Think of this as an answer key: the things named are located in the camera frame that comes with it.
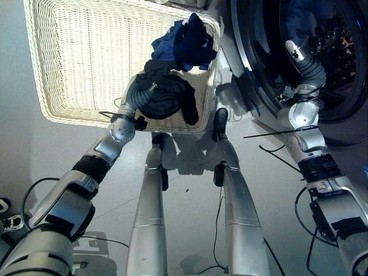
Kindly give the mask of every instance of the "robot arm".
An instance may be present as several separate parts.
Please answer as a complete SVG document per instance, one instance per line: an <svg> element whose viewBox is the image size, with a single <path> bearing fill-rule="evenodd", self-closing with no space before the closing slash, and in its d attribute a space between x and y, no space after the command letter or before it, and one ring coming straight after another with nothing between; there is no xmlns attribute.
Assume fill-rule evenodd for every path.
<svg viewBox="0 0 368 276"><path fill-rule="evenodd" d="M318 88L325 81L322 66L305 57L292 41L286 42L286 48L303 76L296 93L316 98ZM283 108L278 113L278 122L291 130L309 128L286 133L283 139L313 197L310 204L313 219L323 238L337 242L349 273L360 275L354 274L358 269L358 273L365 275L368 267L368 207L328 152L317 127L318 104L312 99Z"/></svg>
<svg viewBox="0 0 368 276"><path fill-rule="evenodd" d="M71 275L72 242L94 215L91 199L124 145L135 135L135 110L148 102L156 84L140 90L134 79L105 135L65 173L29 220L30 231L0 264L0 275Z"/></svg>

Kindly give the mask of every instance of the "silver robot leg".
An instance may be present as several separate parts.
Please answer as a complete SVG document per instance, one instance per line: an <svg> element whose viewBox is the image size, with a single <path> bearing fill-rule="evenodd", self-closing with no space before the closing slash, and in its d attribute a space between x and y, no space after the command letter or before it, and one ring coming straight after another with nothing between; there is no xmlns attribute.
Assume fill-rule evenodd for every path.
<svg viewBox="0 0 368 276"><path fill-rule="evenodd" d="M230 274L270 275L258 215L240 172L236 152L225 135L227 112L219 109L214 123L217 160L214 181L225 191L225 236Z"/></svg>
<svg viewBox="0 0 368 276"><path fill-rule="evenodd" d="M166 234L162 191L167 189L167 171L162 168L159 145L149 151L144 179L131 233L127 276L163 276L167 273Z"/></svg>

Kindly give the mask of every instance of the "washing machine drum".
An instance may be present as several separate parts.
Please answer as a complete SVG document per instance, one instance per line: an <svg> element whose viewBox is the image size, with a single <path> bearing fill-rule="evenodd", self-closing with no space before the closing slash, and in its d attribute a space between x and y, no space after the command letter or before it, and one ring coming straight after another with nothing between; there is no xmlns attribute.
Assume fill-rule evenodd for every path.
<svg viewBox="0 0 368 276"><path fill-rule="evenodd" d="M340 122L354 115L367 97L368 35L366 0L238 0L233 25L252 73L268 97L269 109L280 109L283 87L301 78L284 43L293 40L325 68L321 90L322 123Z"/></svg>

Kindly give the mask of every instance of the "white wicker basket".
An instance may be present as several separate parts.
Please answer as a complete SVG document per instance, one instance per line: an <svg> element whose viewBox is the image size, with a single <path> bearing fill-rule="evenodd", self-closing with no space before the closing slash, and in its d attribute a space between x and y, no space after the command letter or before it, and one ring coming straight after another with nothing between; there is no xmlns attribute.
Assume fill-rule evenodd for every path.
<svg viewBox="0 0 368 276"><path fill-rule="evenodd" d="M144 0L24 0L34 78L43 115L54 122L105 127L130 78L151 58L153 40L190 12ZM200 16L218 50L218 23ZM179 73L195 88L199 120L181 111L148 121L148 131L195 132L209 115L215 61L208 71Z"/></svg>

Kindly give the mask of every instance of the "blue cloth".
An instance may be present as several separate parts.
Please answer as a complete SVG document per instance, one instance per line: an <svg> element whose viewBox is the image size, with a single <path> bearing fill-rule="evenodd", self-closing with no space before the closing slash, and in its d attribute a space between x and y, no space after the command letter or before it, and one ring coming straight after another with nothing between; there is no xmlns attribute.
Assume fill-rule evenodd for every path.
<svg viewBox="0 0 368 276"><path fill-rule="evenodd" d="M189 71L193 66L208 70L208 65L216 57L212 50L213 39L206 33L201 19L193 13L188 23L175 21L166 35L152 42L153 60L175 61L176 70Z"/></svg>

